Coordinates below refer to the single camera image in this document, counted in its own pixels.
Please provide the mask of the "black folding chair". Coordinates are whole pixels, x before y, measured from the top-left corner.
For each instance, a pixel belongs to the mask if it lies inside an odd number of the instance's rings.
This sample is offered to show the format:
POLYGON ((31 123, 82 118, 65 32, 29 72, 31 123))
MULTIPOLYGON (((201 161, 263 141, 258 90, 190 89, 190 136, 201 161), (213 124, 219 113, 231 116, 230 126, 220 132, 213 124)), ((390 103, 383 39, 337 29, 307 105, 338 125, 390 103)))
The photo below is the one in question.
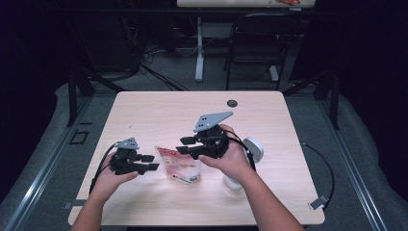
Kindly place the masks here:
POLYGON ((299 25, 300 20, 288 14, 248 13, 236 19, 231 26, 224 63, 225 88, 230 87, 231 66, 235 64, 265 66, 266 72, 278 66, 275 87, 278 90, 299 25))

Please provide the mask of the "white lidded cup with handle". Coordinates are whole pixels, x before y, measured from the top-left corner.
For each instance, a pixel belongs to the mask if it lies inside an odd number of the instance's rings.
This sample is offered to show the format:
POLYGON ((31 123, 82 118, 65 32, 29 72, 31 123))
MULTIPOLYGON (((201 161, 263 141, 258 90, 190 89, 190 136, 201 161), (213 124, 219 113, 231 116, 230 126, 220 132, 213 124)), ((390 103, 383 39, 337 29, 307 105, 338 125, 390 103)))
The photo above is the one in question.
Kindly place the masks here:
MULTIPOLYGON (((256 169, 255 165, 264 157, 264 148, 251 137, 243 139, 241 145, 246 154, 246 160, 250 163, 253 169, 256 169)), ((232 191, 238 191, 242 188, 240 183, 226 175, 223 176, 223 183, 232 191)))

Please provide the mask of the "aluminium floor rail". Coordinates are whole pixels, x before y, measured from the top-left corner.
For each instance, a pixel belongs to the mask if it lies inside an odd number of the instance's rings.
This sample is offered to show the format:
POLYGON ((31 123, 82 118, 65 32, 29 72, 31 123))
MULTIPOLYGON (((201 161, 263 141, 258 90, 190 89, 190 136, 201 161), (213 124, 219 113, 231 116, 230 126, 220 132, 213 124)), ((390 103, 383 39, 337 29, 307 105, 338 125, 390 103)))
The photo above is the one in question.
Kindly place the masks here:
POLYGON ((67 126, 65 123, 69 121, 68 103, 59 100, 51 122, 30 160, 0 204, 0 212, 4 216, 0 218, 0 231, 22 230, 60 163, 69 140, 74 136, 79 119, 87 111, 91 101, 90 97, 80 100, 75 109, 77 115, 67 126))
POLYGON ((337 130, 332 124, 329 116, 329 108, 324 101, 318 101, 317 105, 319 107, 320 113, 328 127, 331 135, 333 136, 339 150, 340 157, 342 159, 344 169, 347 173, 348 179, 353 186, 353 189, 360 201, 360 204, 366 214, 368 222, 372 231, 389 231, 387 225, 385 224, 383 218, 381 217, 374 200, 372 199, 371 193, 356 166, 351 152, 346 145, 344 137, 340 130, 337 130))

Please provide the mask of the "white standing desk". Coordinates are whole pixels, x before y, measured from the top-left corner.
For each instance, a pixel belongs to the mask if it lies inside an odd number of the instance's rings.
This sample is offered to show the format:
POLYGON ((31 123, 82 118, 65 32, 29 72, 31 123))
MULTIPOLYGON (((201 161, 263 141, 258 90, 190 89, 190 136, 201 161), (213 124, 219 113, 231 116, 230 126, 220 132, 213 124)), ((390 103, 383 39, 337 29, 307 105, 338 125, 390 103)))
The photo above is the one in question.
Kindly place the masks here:
MULTIPOLYGON (((290 6, 276 0, 177 0, 177 7, 185 10, 289 10, 301 12, 312 9, 318 0, 300 0, 300 4, 290 6)), ((203 80, 204 39, 226 39, 232 25, 230 19, 209 19, 196 16, 197 58, 195 81, 203 80)))

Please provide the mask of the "person's left hand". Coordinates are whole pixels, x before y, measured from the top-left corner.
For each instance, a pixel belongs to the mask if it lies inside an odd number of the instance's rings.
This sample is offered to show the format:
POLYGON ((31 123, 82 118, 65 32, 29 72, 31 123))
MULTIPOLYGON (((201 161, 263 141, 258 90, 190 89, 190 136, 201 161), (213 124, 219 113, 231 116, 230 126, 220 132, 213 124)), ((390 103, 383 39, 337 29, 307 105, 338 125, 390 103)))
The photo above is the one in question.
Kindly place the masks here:
POLYGON ((88 202, 93 204, 105 204, 121 184, 132 181, 139 176, 136 171, 115 175, 110 169, 110 161, 113 156, 114 154, 110 153, 104 161, 103 168, 97 177, 88 202))

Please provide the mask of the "black floor outlet frame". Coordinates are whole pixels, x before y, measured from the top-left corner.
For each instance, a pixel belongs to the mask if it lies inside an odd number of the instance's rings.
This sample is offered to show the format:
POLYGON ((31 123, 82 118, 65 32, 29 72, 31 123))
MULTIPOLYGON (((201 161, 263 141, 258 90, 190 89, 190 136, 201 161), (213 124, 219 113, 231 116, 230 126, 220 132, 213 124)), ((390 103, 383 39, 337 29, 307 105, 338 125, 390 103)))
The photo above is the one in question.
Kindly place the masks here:
POLYGON ((70 144, 84 144, 88 138, 88 135, 89 135, 88 131, 76 130, 69 143, 70 144))

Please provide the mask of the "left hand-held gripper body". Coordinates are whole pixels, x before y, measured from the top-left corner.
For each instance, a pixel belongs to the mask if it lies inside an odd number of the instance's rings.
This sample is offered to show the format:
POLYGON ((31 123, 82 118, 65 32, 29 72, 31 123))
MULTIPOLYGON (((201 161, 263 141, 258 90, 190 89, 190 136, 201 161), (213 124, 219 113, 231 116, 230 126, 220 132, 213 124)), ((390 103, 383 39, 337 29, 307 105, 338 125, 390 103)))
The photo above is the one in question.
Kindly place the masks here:
POLYGON ((135 138, 118 141, 114 147, 116 152, 110 160, 110 167, 116 175, 134 171, 138 174, 144 174, 144 165, 138 164, 142 155, 138 153, 139 145, 135 138))

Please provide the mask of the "person's right hand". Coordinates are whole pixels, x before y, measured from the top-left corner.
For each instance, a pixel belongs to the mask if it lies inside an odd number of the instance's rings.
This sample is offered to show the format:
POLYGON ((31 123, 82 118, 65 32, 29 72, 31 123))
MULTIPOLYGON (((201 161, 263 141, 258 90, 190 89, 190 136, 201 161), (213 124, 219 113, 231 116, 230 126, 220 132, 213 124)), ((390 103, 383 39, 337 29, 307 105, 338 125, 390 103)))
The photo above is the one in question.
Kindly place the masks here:
POLYGON ((229 142, 229 148, 219 159, 200 155, 199 160, 208 167, 221 170, 226 176, 233 178, 242 186, 252 184, 259 179, 259 175, 252 169, 243 148, 235 141, 229 142))

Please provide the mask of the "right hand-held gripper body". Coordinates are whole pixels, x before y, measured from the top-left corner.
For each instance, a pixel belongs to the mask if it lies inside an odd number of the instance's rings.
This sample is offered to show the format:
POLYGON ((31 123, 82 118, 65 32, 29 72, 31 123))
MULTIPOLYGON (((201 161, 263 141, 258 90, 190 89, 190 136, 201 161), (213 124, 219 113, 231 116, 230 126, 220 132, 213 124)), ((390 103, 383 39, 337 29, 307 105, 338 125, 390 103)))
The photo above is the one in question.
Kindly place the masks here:
POLYGON ((201 115, 196 122, 193 139, 201 142, 201 146, 191 149, 191 156, 197 160, 199 155, 212 158, 220 158, 228 149, 229 141, 226 132, 220 127, 220 123, 230 117, 232 112, 201 115))

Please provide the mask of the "red and clear plastic pouch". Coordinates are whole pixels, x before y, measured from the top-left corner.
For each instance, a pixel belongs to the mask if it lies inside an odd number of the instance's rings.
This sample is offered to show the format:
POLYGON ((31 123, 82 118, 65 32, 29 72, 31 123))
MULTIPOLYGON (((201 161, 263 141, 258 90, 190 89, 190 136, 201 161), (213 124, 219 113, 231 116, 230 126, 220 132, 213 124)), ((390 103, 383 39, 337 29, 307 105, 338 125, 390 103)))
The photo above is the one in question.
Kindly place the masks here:
POLYGON ((177 150, 155 147, 162 158, 166 175, 184 184, 195 183, 201 174, 201 164, 191 155, 180 154, 177 150))

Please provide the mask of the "black metal stand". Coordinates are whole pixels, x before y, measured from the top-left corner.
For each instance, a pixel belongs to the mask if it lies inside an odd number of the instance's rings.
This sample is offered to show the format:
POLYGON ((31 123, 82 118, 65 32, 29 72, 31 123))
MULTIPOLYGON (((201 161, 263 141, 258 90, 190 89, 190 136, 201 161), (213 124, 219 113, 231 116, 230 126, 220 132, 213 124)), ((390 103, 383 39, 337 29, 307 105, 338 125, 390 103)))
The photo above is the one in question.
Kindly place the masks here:
POLYGON ((340 78, 334 71, 324 70, 317 75, 302 80, 300 83, 283 91, 285 96, 292 95, 312 83, 317 82, 313 96, 316 100, 329 98, 329 120, 336 130, 339 130, 338 110, 340 99, 340 78))
POLYGON ((67 123, 68 126, 72 125, 78 116, 77 90, 79 90, 80 93, 82 93, 85 97, 94 96, 95 89, 92 86, 91 81, 96 81, 115 92, 124 91, 124 88, 103 78, 94 71, 91 71, 84 67, 73 69, 68 77, 67 82, 69 102, 69 121, 67 123))

